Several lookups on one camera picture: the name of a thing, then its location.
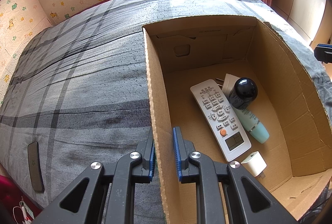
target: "bed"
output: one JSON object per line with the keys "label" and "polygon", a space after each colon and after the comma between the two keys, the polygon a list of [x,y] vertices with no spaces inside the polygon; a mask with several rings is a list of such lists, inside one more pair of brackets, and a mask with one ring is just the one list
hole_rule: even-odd
{"label": "bed", "polygon": [[[142,25],[233,14],[267,21],[310,74],[329,117],[332,83],[296,31],[260,0],[110,0],[35,36],[0,108],[0,162],[46,207],[93,161],[134,150],[151,126]],[[33,191],[27,145],[39,142],[44,193]],[[135,223],[164,223],[158,172],[135,192]]]}

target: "black bottle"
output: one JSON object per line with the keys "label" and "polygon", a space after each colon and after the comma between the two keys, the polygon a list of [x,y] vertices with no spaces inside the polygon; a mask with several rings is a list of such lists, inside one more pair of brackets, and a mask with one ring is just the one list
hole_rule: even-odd
{"label": "black bottle", "polygon": [[247,77],[238,79],[229,94],[229,102],[234,108],[243,110],[256,99],[258,88],[253,80]]}

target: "cardboard box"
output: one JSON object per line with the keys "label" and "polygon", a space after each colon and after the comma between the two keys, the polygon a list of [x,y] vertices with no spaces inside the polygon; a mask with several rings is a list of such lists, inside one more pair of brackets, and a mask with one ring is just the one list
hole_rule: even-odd
{"label": "cardboard box", "polygon": [[268,23],[255,17],[211,15],[165,20],[143,27],[153,135],[161,197],[168,224],[196,223],[195,184],[176,175],[172,127],[213,160],[226,163],[190,87],[226,73],[249,77],[258,97],[249,109],[270,138],[259,151],[267,168],[258,179],[296,218],[332,176],[332,135],[313,82]]}

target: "remote control screen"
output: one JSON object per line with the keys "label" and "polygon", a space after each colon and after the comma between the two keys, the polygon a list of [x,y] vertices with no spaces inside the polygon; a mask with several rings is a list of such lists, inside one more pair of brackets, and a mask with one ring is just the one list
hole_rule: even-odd
{"label": "remote control screen", "polygon": [[244,142],[240,132],[235,133],[233,136],[227,138],[225,141],[230,151],[232,151]]}

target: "black spherical cap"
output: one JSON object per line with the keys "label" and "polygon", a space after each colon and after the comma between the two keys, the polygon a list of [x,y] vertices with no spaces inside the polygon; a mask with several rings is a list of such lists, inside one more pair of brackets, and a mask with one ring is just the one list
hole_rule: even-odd
{"label": "black spherical cap", "polygon": [[253,101],[258,94],[255,82],[249,78],[242,77],[235,82],[234,89],[241,100]]}

